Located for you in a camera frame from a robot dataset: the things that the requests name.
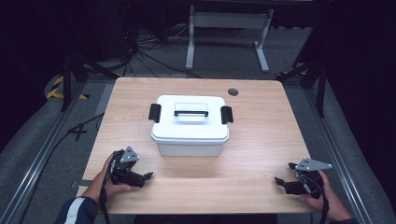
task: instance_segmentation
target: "human hand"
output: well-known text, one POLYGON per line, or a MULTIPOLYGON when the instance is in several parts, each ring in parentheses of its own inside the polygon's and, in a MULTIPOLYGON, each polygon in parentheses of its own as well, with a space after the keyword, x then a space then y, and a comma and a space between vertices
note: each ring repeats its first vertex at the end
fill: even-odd
MULTIPOLYGON (((322 172, 318 171, 323 179, 323 189, 326 194, 326 198, 329 201, 329 212, 328 218, 334 221, 343 221, 347 219, 353 218, 352 215, 347 211, 341 202, 340 198, 338 198, 337 194, 332 189, 329 178, 322 172)), ((320 195, 318 199, 312 198, 311 195, 305 194, 301 195, 301 201, 304 203, 318 209, 321 211, 323 209, 323 195, 320 195)))
MULTIPOLYGON (((113 154, 111 154, 107 158, 102 168, 102 171, 93 179, 90 186, 84 191, 84 193, 81 196, 90 197, 94 199, 97 204, 99 204, 99 196, 100 196, 103 180, 105 178, 107 167, 110 164, 112 158, 113 158, 113 154)), ((110 179, 108 179, 105 184, 107 200, 110 201, 111 198, 117 193, 129 191, 131 190, 131 188, 132 187, 127 184, 114 185, 113 182, 110 179)))

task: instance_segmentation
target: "white box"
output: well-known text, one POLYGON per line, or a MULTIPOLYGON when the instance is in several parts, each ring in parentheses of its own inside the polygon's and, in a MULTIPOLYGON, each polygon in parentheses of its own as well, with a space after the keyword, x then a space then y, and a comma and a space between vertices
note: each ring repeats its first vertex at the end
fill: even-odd
POLYGON ((233 113, 221 97, 162 95, 151 106, 151 137, 164 156, 218 156, 229 139, 233 113))

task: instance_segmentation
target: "dark sleeve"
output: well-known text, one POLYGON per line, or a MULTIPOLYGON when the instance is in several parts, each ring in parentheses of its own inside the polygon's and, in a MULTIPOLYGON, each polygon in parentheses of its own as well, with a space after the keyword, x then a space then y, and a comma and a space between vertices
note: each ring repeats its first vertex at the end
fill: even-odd
POLYGON ((55 223, 60 224, 66 221, 76 224, 93 223, 97 214, 98 208, 96 202, 92 198, 77 197, 62 205, 55 223))
POLYGON ((330 222, 330 224, 359 224, 358 220, 355 218, 347 219, 339 222, 330 222))

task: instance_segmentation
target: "metal bracket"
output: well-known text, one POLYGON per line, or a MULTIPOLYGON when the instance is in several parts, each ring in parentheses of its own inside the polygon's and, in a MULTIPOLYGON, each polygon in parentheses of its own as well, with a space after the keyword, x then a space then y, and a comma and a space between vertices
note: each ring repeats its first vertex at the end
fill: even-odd
POLYGON ((326 170, 331 168, 332 168, 331 164, 324 163, 321 161, 314 161, 308 158, 303 158, 300 161, 300 163, 298 163, 295 167, 295 169, 299 171, 316 171, 316 170, 326 170))
POLYGON ((134 152, 134 150, 128 146, 123 153, 120 162, 130 162, 130 161, 138 161, 139 156, 134 152))

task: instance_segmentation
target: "table top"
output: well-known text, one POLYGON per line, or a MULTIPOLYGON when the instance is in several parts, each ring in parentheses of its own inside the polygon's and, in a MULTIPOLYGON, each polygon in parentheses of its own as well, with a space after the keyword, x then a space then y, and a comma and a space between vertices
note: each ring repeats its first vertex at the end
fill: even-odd
MULTIPOLYGON (((287 95, 278 81, 120 77, 108 102, 83 179, 92 180, 115 150, 131 146, 132 168, 153 172, 140 188, 116 195, 111 214, 304 213, 274 177, 296 181, 288 163, 309 157, 287 95), (231 96, 228 89, 239 91, 231 96), (230 139, 218 157, 161 156, 151 139, 150 104, 161 95, 220 96, 233 109, 230 139)), ((85 187, 80 187, 81 194, 85 187)))

